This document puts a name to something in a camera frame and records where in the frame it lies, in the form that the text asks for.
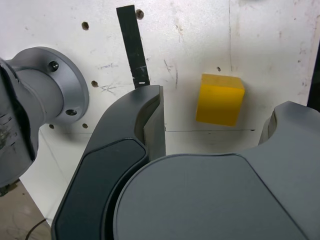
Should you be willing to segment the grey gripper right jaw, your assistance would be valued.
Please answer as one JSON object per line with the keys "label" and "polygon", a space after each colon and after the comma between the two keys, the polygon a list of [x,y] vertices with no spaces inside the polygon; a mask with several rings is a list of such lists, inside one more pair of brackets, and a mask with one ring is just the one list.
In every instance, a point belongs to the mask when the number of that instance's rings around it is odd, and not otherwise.
{"label": "grey gripper right jaw", "polygon": [[277,106],[271,137],[238,153],[175,154],[126,183],[116,240],[317,240],[320,114]]}

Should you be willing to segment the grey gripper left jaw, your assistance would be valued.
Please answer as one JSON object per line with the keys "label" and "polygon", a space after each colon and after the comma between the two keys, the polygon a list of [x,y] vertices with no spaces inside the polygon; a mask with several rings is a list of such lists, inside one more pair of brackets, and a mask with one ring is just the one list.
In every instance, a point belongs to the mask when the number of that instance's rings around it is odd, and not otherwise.
{"label": "grey gripper left jaw", "polygon": [[51,226],[54,240],[111,240],[118,197],[129,179],[166,155],[164,90],[139,87],[97,123]]}

